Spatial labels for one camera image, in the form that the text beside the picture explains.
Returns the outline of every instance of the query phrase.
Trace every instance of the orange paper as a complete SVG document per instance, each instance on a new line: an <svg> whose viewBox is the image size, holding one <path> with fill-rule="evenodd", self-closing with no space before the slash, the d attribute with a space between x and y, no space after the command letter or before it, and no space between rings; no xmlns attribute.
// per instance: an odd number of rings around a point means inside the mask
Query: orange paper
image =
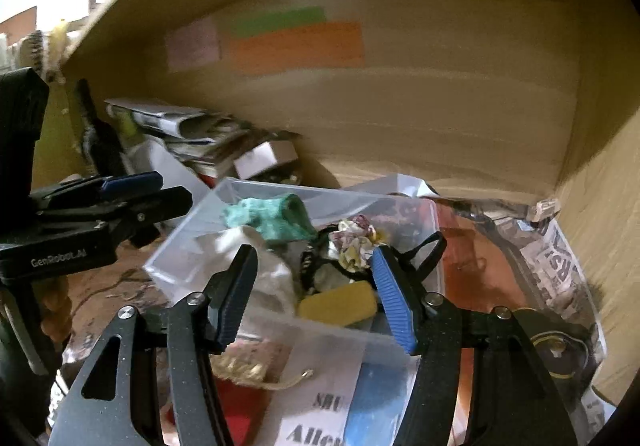
<svg viewBox="0 0 640 446"><path fill-rule="evenodd" d="M356 22L328 22L229 39L223 58L238 72L250 75L364 66L362 31Z"/></svg>

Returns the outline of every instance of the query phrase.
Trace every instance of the yellow object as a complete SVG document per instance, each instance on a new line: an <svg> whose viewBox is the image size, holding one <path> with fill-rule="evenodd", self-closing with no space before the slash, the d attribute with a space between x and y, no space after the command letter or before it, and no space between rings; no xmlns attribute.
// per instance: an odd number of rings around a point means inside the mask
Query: yellow object
<svg viewBox="0 0 640 446"><path fill-rule="evenodd" d="M339 327L372 318L377 311L376 295L366 281L314 294L298 305L298 316L301 318Z"/></svg>

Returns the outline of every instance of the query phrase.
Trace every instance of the clear plastic container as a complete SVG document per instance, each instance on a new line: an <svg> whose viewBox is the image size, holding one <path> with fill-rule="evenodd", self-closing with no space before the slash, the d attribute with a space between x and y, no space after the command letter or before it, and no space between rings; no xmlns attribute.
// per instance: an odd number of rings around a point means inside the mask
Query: clear plastic container
<svg viewBox="0 0 640 446"><path fill-rule="evenodd" d="M390 244L401 252L418 246L438 229L434 204L425 199L225 179L188 214L149 259L145 269L174 302L192 291L202 290L210 271L206 269L208 257L196 238L224 231L226 226L222 212L230 204L249 197L270 199L287 193L295 193L300 197L315 227L361 213L376 228L383 229L390 236ZM427 245L418 253L415 265L432 247ZM424 285L428 290L442 292L440 270L432 272ZM354 392L344 435L339 442L332 444L390 446L412 390L417 362L416 358L405 354L396 344L383 314L378 314L373 320L341 328L248 307L243 325L245 323L251 328L260 329L259 336L250 337L291 347L292 354L296 350L310 350L302 366L313 369L318 375L344 374L344 362L327 360L325 356L329 354L328 351L331 351L329 355L340 351L345 357L358 357L359 363L351 375ZM274 421L280 423L282 435L282 427L285 426L282 423L286 421L282 416L288 412L297 418L297 398L305 397L304 391L311 387L310 384L305 386L305 383L312 381L300 382L271 396L254 446L285 443L282 437L276 441Z"/></svg>

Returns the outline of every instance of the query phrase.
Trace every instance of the green sticky note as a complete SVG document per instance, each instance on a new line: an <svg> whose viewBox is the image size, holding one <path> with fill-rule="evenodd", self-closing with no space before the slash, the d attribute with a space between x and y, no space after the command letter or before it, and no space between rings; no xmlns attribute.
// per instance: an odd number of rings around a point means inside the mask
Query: green sticky note
<svg viewBox="0 0 640 446"><path fill-rule="evenodd" d="M278 31L323 23L326 21L322 7L304 7L282 12L269 12L255 16L238 18L232 26L232 34L236 38L249 38L264 34L265 32Z"/></svg>

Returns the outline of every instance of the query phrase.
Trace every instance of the pink sticky note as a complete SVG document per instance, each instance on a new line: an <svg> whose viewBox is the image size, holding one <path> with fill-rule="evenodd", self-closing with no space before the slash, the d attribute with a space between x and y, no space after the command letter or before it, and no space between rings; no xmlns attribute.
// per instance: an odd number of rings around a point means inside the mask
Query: pink sticky note
<svg viewBox="0 0 640 446"><path fill-rule="evenodd" d="M218 32L211 16L205 16L164 36L169 72L188 70L220 59Z"/></svg>

